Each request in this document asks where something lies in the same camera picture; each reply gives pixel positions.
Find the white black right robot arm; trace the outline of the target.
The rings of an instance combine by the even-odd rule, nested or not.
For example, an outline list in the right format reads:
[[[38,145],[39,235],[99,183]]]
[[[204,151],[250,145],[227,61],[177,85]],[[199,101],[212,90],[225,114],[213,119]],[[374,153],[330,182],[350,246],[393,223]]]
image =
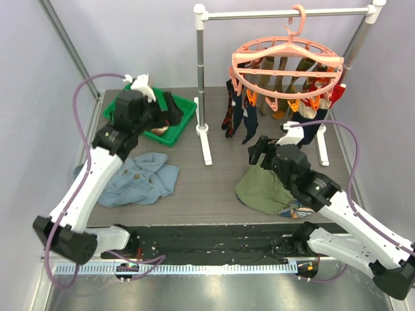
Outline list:
[[[261,168],[275,173],[301,204],[332,220],[353,238],[342,238],[323,227],[304,222],[292,235],[301,256],[317,253],[333,257],[372,279],[385,294],[403,301],[414,286],[414,243],[389,230],[349,199],[327,175],[311,169],[295,144],[261,136],[248,148],[249,163],[264,156]]]

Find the brown striped sock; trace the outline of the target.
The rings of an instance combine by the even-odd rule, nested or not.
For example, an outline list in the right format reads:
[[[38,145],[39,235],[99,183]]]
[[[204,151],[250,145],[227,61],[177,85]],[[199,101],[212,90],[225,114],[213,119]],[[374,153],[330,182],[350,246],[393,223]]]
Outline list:
[[[151,133],[152,134],[154,134],[154,135],[156,135],[156,136],[158,136],[158,137],[160,137],[160,136],[162,136],[167,130],[169,129],[169,127],[168,126],[164,126],[164,127],[162,127],[162,128],[154,128],[154,129],[151,129]]]

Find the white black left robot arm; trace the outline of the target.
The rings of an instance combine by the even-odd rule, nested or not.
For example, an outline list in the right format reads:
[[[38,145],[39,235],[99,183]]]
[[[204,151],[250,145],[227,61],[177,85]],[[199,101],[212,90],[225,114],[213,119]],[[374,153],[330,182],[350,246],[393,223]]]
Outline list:
[[[49,216],[37,216],[32,228],[49,251],[75,264],[87,263],[96,253],[116,250],[132,258],[138,243],[121,225],[89,229],[89,216],[105,186],[137,146],[145,131],[176,126],[184,115],[171,92],[162,93],[165,108],[138,90],[120,92],[112,120],[95,135],[81,172]]]

